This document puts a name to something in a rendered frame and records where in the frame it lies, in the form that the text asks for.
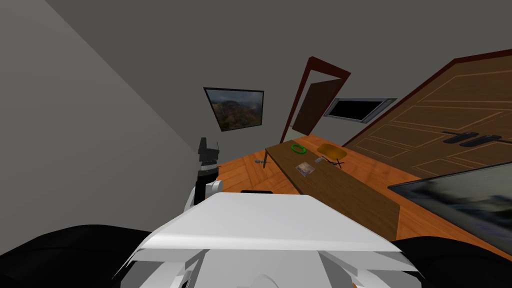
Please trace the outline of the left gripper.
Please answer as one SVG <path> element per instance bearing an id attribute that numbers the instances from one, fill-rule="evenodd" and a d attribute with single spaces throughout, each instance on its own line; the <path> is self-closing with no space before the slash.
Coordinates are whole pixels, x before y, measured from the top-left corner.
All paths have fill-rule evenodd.
<path id="1" fill-rule="evenodd" d="M 219 159 L 220 150 L 217 148 L 208 148 L 207 138 L 202 137 L 200 139 L 198 155 L 199 162 L 201 162 L 202 168 L 216 168 L 217 160 Z"/>

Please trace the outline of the framed landscape picture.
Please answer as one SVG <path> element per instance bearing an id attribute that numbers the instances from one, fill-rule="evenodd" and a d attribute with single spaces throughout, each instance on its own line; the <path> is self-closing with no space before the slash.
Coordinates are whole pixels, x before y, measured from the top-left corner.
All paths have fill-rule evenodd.
<path id="1" fill-rule="evenodd" d="M 261 126 L 263 90 L 204 87 L 205 95 L 222 132 Z"/>

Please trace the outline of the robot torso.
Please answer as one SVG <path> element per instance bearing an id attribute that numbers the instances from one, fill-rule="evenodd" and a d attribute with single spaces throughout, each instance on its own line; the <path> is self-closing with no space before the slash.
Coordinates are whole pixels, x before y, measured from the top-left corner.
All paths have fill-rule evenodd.
<path id="1" fill-rule="evenodd" d="M 308 195 L 211 195 L 157 228 L 116 288 L 426 288 L 377 233 Z"/>

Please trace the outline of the dark brown open door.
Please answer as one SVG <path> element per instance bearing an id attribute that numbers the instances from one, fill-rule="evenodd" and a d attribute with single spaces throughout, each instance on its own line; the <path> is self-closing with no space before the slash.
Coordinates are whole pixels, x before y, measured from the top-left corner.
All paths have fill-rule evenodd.
<path id="1" fill-rule="evenodd" d="M 305 136 L 310 135 L 345 82 L 345 79 L 338 78 L 312 83 L 306 92 L 292 129 Z"/>

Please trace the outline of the yellow chair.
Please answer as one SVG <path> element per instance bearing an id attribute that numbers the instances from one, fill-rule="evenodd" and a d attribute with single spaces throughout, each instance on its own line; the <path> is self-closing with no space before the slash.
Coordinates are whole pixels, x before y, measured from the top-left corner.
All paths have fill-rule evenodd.
<path id="1" fill-rule="evenodd" d="M 317 152 L 321 154 L 324 160 L 328 163 L 338 166 L 340 169 L 342 162 L 341 160 L 345 158 L 348 153 L 340 147 L 334 146 L 333 144 L 323 143 L 317 148 Z"/>

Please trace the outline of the long brown wooden table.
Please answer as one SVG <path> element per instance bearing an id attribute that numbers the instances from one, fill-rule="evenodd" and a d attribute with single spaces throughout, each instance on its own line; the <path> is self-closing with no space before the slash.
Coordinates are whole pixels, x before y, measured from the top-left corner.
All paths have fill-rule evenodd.
<path id="1" fill-rule="evenodd" d="M 400 206 L 375 189 L 350 176 L 312 151 L 298 154 L 294 141 L 267 147 L 265 154 L 284 173 L 295 189 L 309 195 L 388 241 L 397 239 Z M 307 162 L 315 168 L 303 177 L 296 166 Z"/>

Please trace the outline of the brown panelled wooden door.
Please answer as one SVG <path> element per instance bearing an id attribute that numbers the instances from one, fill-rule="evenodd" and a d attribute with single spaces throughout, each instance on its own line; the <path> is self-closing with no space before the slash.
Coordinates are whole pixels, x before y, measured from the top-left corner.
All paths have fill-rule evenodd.
<path id="1" fill-rule="evenodd" d="M 463 147 L 444 131 L 501 139 Z M 345 147 L 418 178 L 512 162 L 512 49 L 453 59 Z"/>

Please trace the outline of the large dark framed picture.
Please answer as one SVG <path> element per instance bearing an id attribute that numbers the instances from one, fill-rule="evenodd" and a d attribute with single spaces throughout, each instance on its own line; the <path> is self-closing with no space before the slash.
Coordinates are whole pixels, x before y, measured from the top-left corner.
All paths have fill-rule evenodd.
<path id="1" fill-rule="evenodd" d="M 512 256 L 512 161 L 388 189 Z"/>

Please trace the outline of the dark window with grey frame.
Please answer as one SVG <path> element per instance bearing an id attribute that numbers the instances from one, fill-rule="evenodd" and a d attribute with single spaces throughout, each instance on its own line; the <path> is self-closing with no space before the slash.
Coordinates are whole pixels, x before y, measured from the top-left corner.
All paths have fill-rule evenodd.
<path id="1" fill-rule="evenodd" d="M 335 98 L 323 116 L 367 124 L 396 100 L 396 98 Z"/>

